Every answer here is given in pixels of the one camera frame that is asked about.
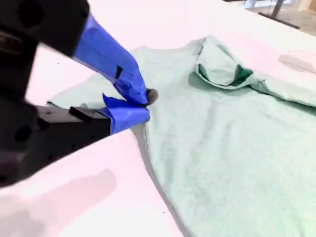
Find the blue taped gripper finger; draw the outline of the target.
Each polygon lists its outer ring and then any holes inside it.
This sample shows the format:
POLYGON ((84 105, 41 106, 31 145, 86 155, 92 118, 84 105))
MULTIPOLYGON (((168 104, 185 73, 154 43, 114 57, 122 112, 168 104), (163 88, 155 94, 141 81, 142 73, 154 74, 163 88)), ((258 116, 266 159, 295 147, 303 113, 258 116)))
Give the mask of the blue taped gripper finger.
POLYGON ((42 42, 108 79, 127 101, 147 106, 158 97, 146 87, 135 58, 94 18, 86 0, 43 0, 42 42))
POLYGON ((102 95, 100 101, 74 101, 66 95, 53 98, 63 109, 63 120, 53 126, 53 160, 58 160, 103 138, 149 120, 150 112, 122 99, 102 95))

